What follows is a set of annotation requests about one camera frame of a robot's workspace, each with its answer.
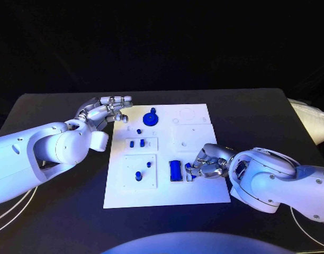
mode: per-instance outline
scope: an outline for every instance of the robotic hand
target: robotic hand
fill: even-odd
[[[130,96],[92,98],[65,123],[45,124],[0,137],[0,203],[71,169],[88,149],[104,151],[107,122],[123,121]]]
[[[280,153],[253,148],[244,152],[205,144],[188,175],[230,178],[231,195],[254,209],[274,213],[280,203],[324,223],[324,167],[300,166]]]

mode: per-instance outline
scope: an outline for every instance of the white panel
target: white panel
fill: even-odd
[[[146,126],[142,119],[143,115],[150,112],[152,107],[156,108],[157,124],[155,126]],[[230,202],[225,179],[222,177],[217,179],[196,177],[192,182],[188,182],[183,169],[183,165],[188,162],[194,162],[196,153],[204,144],[217,143],[214,130],[209,124],[207,105],[133,106],[124,108],[123,113],[129,116],[129,123],[114,122],[103,207],[117,208]],[[175,126],[182,126],[182,129],[194,128],[195,131],[198,130],[196,135],[189,136],[188,149],[191,151],[175,151]],[[150,138],[157,139],[157,149],[153,151],[153,155],[157,159],[155,162],[156,188],[124,190],[124,188],[127,188],[123,187],[124,180],[130,180],[131,184],[136,182],[136,168],[139,168],[139,166],[134,166],[130,175],[126,176],[124,157],[127,155],[140,154],[146,156],[144,152],[134,148],[137,148],[140,144],[140,141],[137,140],[149,140]],[[134,139],[136,141],[134,148],[130,148],[130,139]],[[182,182],[170,182],[169,179],[169,161],[172,160],[179,160],[182,164]]]
[[[136,172],[142,173],[142,180],[136,180]],[[129,155],[124,156],[123,168],[123,190],[156,188],[156,155]]]
[[[173,148],[176,152],[198,153],[207,143],[217,144],[211,124],[173,126]]]
[[[144,146],[140,147],[140,140],[144,140]],[[126,139],[126,153],[156,152],[157,151],[157,138],[134,138]]]

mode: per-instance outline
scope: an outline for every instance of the black backdrop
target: black backdrop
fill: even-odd
[[[0,125],[23,93],[257,87],[324,109],[324,2],[0,1]]]

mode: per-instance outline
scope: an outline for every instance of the blue knob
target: blue knob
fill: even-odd
[[[142,173],[137,171],[136,172],[136,181],[140,181],[142,180]]]
[[[143,116],[143,123],[146,126],[155,126],[157,123],[156,109],[152,107],[150,113],[146,113]]]

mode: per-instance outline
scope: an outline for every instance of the white cushion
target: white cushion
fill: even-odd
[[[305,125],[309,136],[315,144],[319,144],[324,142],[324,112],[318,108],[308,106],[303,102],[293,99],[287,100]]]

